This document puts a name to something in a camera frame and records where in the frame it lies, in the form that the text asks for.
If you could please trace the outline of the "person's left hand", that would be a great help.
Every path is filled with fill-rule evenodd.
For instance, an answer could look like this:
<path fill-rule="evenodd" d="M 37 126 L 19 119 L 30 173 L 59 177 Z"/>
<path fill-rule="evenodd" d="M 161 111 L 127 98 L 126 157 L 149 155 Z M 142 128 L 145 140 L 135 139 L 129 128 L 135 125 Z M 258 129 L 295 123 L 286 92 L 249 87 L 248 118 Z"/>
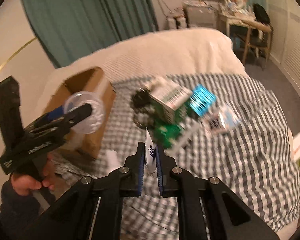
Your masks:
<path fill-rule="evenodd" d="M 42 173 L 44 178 L 42 182 L 39 182 L 28 174 L 18 174 L 14 172 L 10 176 L 14 191 L 20 196 L 28 196 L 33 190 L 39 190 L 42 187 L 54 190 L 56 175 L 51 153 L 47 155 L 46 164 L 43 167 Z"/>

